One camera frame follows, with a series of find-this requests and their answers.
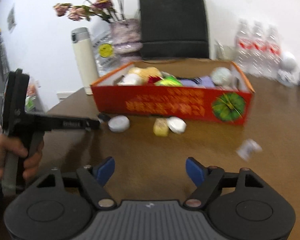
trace black bag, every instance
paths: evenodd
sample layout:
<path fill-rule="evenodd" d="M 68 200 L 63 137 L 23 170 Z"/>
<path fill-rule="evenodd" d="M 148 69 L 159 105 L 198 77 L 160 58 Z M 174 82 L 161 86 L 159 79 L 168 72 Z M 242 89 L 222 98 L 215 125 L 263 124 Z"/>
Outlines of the black bag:
<path fill-rule="evenodd" d="M 209 58 L 204 0 L 139 0 L 144 59 Z"/>

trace red cardboard box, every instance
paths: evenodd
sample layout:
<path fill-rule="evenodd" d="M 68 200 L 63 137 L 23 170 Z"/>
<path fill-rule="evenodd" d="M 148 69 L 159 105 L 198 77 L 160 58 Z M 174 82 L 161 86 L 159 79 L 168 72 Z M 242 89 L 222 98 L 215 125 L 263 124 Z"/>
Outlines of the red cardboard box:
<path fill-rule="evenodd" d="M 226 67 L 236 77 L 239 90 L 115 85 L 134 66 L 156 67 L 160 71 L 185 78 L 210 75 L 216 67 Z M 100 112 L 177 116 L 237 125 L 245 123 L 254 94 L 247 77 L 235 63 L 209 59 L 137 61 L 99 78 L 91 88 Z"/>

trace white lid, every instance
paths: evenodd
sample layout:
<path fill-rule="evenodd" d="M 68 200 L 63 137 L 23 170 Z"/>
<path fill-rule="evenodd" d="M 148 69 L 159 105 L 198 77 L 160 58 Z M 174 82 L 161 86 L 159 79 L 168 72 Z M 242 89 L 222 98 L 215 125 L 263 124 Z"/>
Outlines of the white lid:
<path fill-rule="evenodd" d="M 183 133 L 186 130 L 186 123 L 177 117 L 170 117 L 168 118 L 168 127 L 174 133 Z"/>
<path fill-rule="evenodd" d="M 119 115 L 108 122 L 109 129 L 112 132 L 124 132 L 129 129 L 130 121 L 126 116 Z"/>

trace blue gripper pad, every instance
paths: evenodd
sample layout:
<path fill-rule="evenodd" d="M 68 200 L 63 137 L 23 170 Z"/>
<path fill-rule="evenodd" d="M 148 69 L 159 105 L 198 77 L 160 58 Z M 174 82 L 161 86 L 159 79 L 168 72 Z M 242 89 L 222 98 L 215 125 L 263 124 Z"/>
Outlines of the blue gripper pad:
<path fill-rule="evenodd" d="M 114 173 L 114 169 L 114 158 L 108 157 L 100 165 L 93 167 L 92 174 L 97 182 L 104 187 Z"/>
<path fill-rule="evenodd" d="M 205 180 L 208 169 L 205 168 L 201 163 L 190 157 L 186 160 L 186 172 L 192 182 L 199 187 Z"/>

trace human hand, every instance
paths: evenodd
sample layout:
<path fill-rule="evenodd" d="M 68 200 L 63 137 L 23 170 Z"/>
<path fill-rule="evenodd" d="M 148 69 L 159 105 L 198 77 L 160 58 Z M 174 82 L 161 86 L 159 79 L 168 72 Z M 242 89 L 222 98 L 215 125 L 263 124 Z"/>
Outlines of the human hand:
<path fill-rule="evenodd" d="M 37 152 L 23 163 L 25 171 L 22 176 L 25 181 L 29 181 L 38 171 L 39 163 L 42 158 L 42 149 L 44 142 L 42 141 L 38 146 Z M 7 151 L 13 152 L 15 155 L 26 158 L 28 156 L 27 149 L 23 146 L 18 138 L 9 138 L 4 134 L 0 134 L 0 180 L 3 175 L 4 161 Z"/>

